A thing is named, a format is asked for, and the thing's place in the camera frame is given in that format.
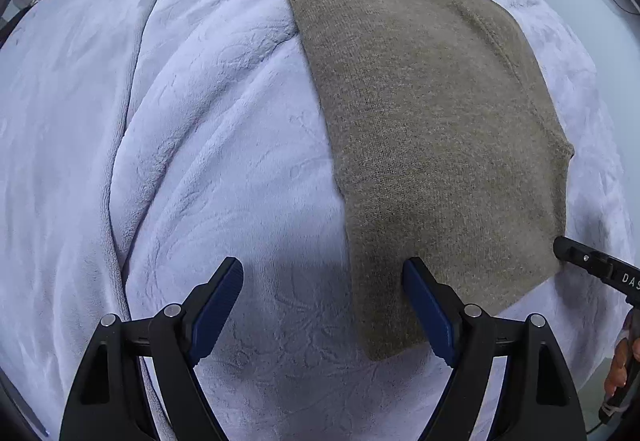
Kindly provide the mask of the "person's right hand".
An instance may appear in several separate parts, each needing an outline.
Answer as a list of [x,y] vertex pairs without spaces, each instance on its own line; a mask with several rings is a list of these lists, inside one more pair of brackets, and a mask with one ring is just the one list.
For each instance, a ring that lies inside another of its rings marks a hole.
[[618,388],[623,388],[628,379],[627,364],[631,358],[640,361],[640,339],[629,343],[623,338],[616,346],[608,375],[604,381],[604,392],[607,398],[612,397]]

